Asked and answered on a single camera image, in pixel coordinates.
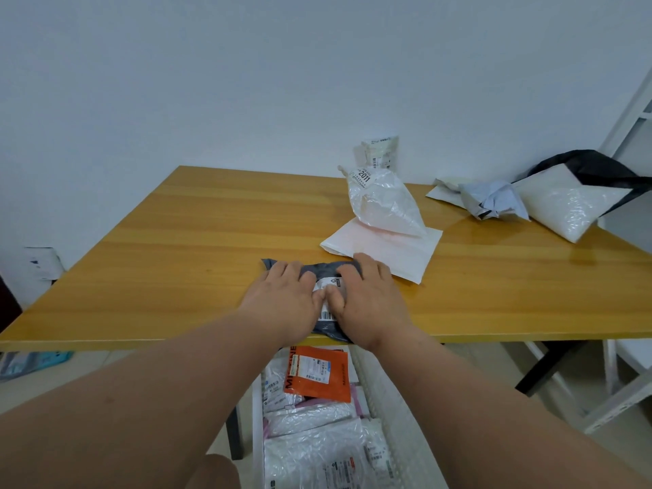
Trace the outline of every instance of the floor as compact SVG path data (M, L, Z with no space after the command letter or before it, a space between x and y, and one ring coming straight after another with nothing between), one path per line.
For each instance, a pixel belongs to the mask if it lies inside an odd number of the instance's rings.
M485 371L489 376L510 385L516 385L523 374L535 363L534 356L522 343L447 344L447 347ZM68 362L35 372L22 378L0 384L0 413L42 394L56 386L99 369L125 357L129 351L78 352ZM631 380L635 373L622 364L621 375ZM573 391L573 402L561 388L549 381L535 396L545 408L571 425L582 418L580 408L590 410L607 397L602 369L600 342L591 342L568 361L561 373ZM616 419L598 429L591 437L599 444L625 460L631 467L652 480L652 398L625 411ZM245 447L248 456L237 461L243 488L252 486L251 470L251 391L239 404ZM228 456L228 440L223 429L209 449L210 453Z

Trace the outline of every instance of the person's right hand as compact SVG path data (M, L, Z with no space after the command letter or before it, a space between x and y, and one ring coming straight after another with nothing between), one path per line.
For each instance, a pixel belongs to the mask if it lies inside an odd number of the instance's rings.
M326 298L342 330L356 344L375 353L394 331L412 326L408 307L394 284L386 264L366 254L354 254L363 276L351 264L339 267L346 285L346 302L334 285Z

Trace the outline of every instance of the person's left hand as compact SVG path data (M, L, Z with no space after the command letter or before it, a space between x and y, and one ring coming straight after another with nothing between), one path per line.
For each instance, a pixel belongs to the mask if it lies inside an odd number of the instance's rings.
M278 261L254 281L242 299L238 313L278 335L281 347L297 344L310 334L322 311L324 291L313 293L317 277L301 262Z

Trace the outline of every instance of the person's left arm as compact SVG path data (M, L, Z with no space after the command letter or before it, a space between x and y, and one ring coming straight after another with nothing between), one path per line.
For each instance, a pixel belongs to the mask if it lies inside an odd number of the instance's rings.
M323 291L277 262L233 313L132 353L0 416L6 487L183 487L279 348L305 338Z

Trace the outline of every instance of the hand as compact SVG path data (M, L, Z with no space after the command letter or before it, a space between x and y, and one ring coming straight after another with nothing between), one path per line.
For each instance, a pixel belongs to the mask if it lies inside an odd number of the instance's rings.
M242 299L238 313L254 320L279 338L279 347L295 345L312 331L322 311L324 290L313 293L317 277L301 263L276 262L254 281Z
M346 302L333 285L325 288L326 298L347 336L375 353L388 335L412 326L412 322L387 265L362 253L354 254L354 258L363 270L362 277L351 264L338 269L346 285Z

